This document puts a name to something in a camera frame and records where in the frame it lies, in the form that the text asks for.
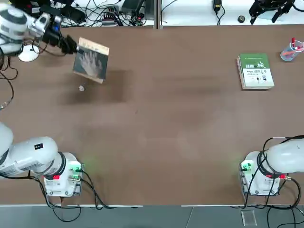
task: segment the pen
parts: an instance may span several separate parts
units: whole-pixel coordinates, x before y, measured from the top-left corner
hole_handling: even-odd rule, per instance
[[[295,47],[295,38],[294,37],[291,38],[291,45],[293,48]]]

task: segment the small white object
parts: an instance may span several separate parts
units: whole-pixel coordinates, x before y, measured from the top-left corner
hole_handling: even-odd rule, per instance
[[[39,56],[39,48],[36,45],[25,45],[23,51],[18,56],[22,62],[34,61]]]
[[[79,91],[81,91],[81,92],[83,92],[83,91],[86,90],[82,85],[80,85],[80,86],[78,87],[78,89],[79,89]]]

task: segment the pen holder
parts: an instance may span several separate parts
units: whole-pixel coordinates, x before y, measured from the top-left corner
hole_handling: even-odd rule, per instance
[[[298,54],[304,51],[304,44],[298,40],[294,42],[295,48],[292,47],[292,44],[289,45],[281,52],[281,58],[284,61],[292,61]]]

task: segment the hand illustration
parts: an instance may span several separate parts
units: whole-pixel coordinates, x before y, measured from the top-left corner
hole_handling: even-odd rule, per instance
[[[80,64],[86,73],[91,77],[98,77],[103,67],[101,61],[97,59],[97,53],[89,51],[80,57]]]

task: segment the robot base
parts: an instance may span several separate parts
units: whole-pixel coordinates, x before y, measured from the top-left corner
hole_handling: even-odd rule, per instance
[[[80,195],[81,181],[83,173],[76,170],[83,170],[83,165],[77,161],[71,153],[63,153],[66,158],[66,167],[59,176],[54,176],[53,180],[44,178],[44,185],[48,196],[71,197]]]
[[[18,56],[22,62],[34,61],[39,56],[39,48],[36,45],[25,45],[23,50]]]
[[[242,183],[242,190],[244,196],[247,195],[248,187],[252,181],[252,176],[257,170],[258,167],[257,155],[259,153],[260,153],[259,151],[253,151],[249,153],[245,158],[245,160],[240,164],[240,179]],[[249,194],[258,195],[258,196],[268,196],[273,181],[274,179],[264,176],[260,172],[260,170],[258,170],[250,186]],[[275,178],[275,182],[272,187],[270,196],[274,196],[277,194],[279,185],[280,185],[280,179]]]

